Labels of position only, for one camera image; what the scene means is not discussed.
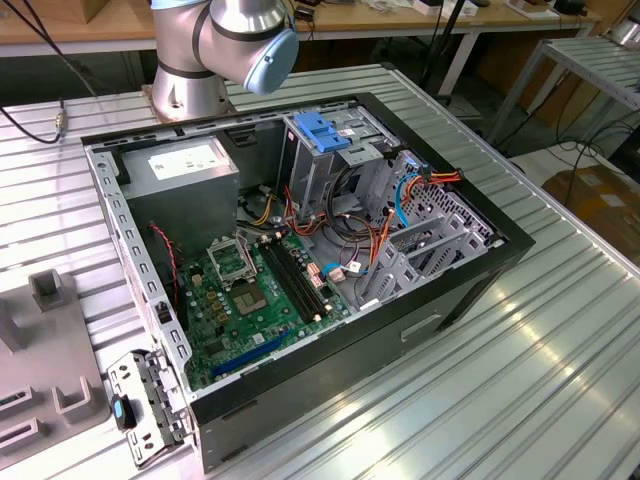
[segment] gray plastic block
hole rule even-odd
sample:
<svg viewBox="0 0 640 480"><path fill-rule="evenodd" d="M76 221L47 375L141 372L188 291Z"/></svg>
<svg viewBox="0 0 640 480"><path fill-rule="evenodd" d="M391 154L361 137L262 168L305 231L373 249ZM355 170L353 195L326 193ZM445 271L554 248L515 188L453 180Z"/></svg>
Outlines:
<svg viewBox="0 0 640 480"><path fill-rule="evenodd" d="M45 433L43 425L37 418L31 418L3 430L0 432L0 455L22 450L25 446L44 438Z"/></svg>
<svg viewBox="0 0 640 480"><path fill-rule="evenodd" d="M0 303L3 470L105 421L110 408L73 277L32 275Z"/></svg>
<svg viewBox="0 0 640 480"><path fill-rule="evenodd" d="M0 352L15 353L24 346L20 329L11 319L6 302L0 298Z"/></svg>
<svg viewBox="0 0 640 480"><path fill-rule="evenodd" d="M55 270L46 270L29 277L33 299L41 312L59 308L67 302L65 287Z"/></svg>
<svg viewBox="0 0 640 480"><path fill-rule="evenodd" d="M53 387L53 402L56 412L63 415L68 423L77 423L93 415L96 407L96 399L91 395L91 386L87 379L80 377L80 391L64 395L58 387Z"/></svg>
<svg viewBox="0 0 640 480"><path fill-rule="evenodd" d="M27 386L0 397L0 418L7 418L32 408L38 401L33 388Z"/></svg>

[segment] expansion slot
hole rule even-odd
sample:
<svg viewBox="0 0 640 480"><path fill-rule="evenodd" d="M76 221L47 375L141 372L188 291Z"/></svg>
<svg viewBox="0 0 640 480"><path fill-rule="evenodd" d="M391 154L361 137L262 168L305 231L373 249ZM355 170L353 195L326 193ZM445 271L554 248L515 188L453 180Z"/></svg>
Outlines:
<svg viewBox="0 0 640 480"><path fill-rule="evenodd" d="M259 347L254 348L246 353L243 353L239 357L236 357L228 362L223 363L222 365L218 365L211 370L212 378L215 378L218 375L222 375L224 373L231 372L236 368L240 368L247 363L252 362L256 358L261 357L262 355L266 355L267 353L271 353L274 350L280 348L282 345L282 341L284 338L291 333L290 331L284 332L283 334L277 336L273 340L268 341L264 345L260 345Z"/></svg>
<svg viewBox="0 0 640 480"><path fill-rule="evenodd" d="M286 248L274 242L258 249L304 323L317 322L326 315L322 302Z"/></svg>

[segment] slotted metal surface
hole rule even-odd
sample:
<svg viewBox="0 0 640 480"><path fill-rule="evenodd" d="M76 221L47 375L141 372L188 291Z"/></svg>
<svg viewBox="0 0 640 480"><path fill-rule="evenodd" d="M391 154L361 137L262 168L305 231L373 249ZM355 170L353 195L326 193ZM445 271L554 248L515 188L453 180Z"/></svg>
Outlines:
<svg viewBox="0 0 640 480"><path fill-rule="evenodd" d="M240 110L357 91L375 93L537 243L460 323L214 477L625 478L640 462L638 270L396 72L296 74L269 97L230 87ZM53 104L11 111L34 132L53 130ZM148 340L78 139L155 120L138 93L69 102L69 114L58 146L0 117L0 285L72 273L104 372ZM0 478L199 478L189 445L138 473L123 438L111 419Z"/></svg>
<svg viewBox="0 0 640 480"><path fill-rule="evenodd" d="M550 40L543 52L629 108L640 108L640 52L602 37Z"/></svg>

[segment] wooden shelf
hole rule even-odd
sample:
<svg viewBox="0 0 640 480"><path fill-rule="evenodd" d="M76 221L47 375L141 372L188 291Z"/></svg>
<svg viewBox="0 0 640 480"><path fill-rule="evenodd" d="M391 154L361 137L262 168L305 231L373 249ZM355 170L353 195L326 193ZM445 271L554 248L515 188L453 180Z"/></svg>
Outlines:
<svg viewBox="0 0 640 480"><path fill-rule="evenodd" d="M0 44L39 43L40 38L19 18L6 10L0 18ZM562 24L575 25L595 23L600 17L589 13L586 18L562 16ZM474 17L460 18L459 27L522 27L526 25L550 25L559 20L529 20L502 3L478 10ZM152 39L155 36L153 15L146 0L111 0L96 17L86 25L44 19L49 34L56 42L90 42L106 40ZM401 30L430 28L435 26L436 18L426 17L413 9L401 8L397 12L380 13L363 4L321 5L316 8L315 30L318 32L344 32L354 30ZM310 25L298 22L298 30L310 31Z"/></svg>

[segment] workbench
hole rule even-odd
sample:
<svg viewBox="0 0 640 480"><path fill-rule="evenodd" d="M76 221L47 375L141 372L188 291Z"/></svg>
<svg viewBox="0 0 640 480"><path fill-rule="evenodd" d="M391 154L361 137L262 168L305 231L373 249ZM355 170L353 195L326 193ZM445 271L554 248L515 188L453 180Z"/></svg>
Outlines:
<svg viewBox="0 0 640 480"><path fill-rule="evenodd" d="M536 244L458 323L223 464L217 479L627 478L640 462L640 271L402 74L380 65L289 77L238 110L368 91ZM149 348L80 138L149 126L142 93L69 101L60 145L0 118L0 285L75 278L98 365ZM37 134L55 103L10 109ZM113 417L0 479L199 478L188 445L138 473Z"/></svg>
<svg viewBox="0 0 640 480"><path fill-rule="evenodd" d="M312 25L297 22L301 40L341 40L354 38L383 38L432 35L436 16L425 16L412 8L380 13L367 5L321 4L316 7L313 37ZM530 20L513 11L502 0L493 0L486 8L478 9L473 17L461 17L453 29L464 35L451 67L440 89L441 95L453 91L458 77L471 54L478 36L488 32L533 30L576 30L587 36L600 16L589 12L585 17L561 15L556 19ZM439 31L444 30L443 18ZM45 20L51 37L65 53L122 52L155 50L153 16L147 0L111 0L86 25ZM0 18L0 57L50 55L52 50L18 18Z"/></svg>
<svg viewBox="0 0 640 480"><path fill-rule="evenodd" d="M609 95L610 99L605 102L594 118L606 118L615 102L620 102L631 110L640 109L638 91L640 52L630 51L603 37L543 40L531 54L516 83L500 106L487 137L490 143L496 140L513 107L544 58L549 58L557 64L556 76L552 75L555 82L569 71ZM550 89L545 87L542 90L546 90L545 97L550 92ZM583 137L588 139L592 133L595 133L597 126L598 121L594 122Z"/></svg>

